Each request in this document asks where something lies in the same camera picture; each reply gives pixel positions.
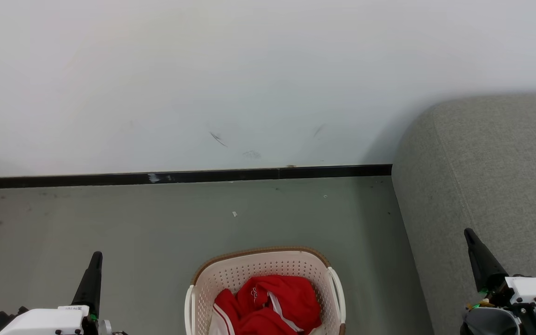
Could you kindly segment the red and white garment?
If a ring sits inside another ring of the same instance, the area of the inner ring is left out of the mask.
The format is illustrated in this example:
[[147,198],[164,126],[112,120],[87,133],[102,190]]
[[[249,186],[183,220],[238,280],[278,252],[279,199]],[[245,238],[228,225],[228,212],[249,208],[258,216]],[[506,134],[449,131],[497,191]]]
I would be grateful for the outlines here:
[[324,335],[321,306],[300,276],[253,276],[214,300],[208,335]]

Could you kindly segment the cream perforated laundry basket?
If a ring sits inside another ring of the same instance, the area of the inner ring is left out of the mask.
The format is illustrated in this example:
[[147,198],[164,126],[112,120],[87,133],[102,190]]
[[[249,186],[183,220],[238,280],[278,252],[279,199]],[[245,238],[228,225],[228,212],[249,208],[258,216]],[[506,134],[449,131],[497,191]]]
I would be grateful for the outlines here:
[[184,304],[186,335],[208,335],[214,299],[239,290],[253,276],[293,275],[308,279],[321,306],[324,335],[345,335],[345,295],[340,278],[317,250],[304,246],[256,248],[224,254],[196,271]]

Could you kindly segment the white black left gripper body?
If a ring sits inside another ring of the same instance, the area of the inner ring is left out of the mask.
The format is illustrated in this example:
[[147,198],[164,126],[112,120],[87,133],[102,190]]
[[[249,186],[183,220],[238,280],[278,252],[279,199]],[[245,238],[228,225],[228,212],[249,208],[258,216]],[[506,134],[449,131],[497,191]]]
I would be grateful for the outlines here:
[[57,309],[30,309],[11,316],[0,335],[128,335],[113,331],[108,320],[100,320],[87,305]]

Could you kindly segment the black wall baseboard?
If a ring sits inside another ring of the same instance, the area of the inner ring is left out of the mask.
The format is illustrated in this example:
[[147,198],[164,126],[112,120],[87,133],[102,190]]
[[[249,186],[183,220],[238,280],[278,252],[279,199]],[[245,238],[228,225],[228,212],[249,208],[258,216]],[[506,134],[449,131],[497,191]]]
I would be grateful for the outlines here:
[[193,184],[203,182],[390,176],[392,169],[392,165],[352,165],[282,167],[270,169],[194,170],[126,174],[73,174],[58,176],[2,177],[0,178],[0,189],[106,185]]

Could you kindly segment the grey fabric sofa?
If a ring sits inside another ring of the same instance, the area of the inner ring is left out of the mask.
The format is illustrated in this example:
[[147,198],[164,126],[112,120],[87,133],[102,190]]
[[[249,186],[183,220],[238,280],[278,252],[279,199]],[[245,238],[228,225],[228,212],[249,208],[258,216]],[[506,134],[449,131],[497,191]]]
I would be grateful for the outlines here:
[[463,231],[510,274],[536,276],[536,93],[433,106],[404,134],[392,178],[434,335],[479,298]]

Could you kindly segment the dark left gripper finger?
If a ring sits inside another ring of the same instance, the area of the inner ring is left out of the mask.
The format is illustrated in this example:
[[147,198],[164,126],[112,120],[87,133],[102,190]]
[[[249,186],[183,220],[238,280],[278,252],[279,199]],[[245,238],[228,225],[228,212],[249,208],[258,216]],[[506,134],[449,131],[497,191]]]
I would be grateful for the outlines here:
[[86,306],[89,308],[88,316],[93,321],[99,319],[102,263],[102,252],[94,252],[72,299],[72,306]]

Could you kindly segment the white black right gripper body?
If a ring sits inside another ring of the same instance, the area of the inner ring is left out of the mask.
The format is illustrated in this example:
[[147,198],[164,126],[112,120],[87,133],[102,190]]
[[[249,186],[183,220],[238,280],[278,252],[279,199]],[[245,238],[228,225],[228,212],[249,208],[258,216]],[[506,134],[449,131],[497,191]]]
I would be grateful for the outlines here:
[[460,335],[536,335],[536,277],[507,276],[468,305]]

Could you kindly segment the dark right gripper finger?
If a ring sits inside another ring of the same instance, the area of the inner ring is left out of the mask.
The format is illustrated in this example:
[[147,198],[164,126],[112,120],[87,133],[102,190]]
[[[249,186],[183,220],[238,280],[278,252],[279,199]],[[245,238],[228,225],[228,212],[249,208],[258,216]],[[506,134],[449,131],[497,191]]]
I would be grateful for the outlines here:
[[509,276],[508,272],[473,229],[466,228],[463,233],[468,246],[469,261],[476,289],[484,293],[498,291],[504,284],[505,278]]

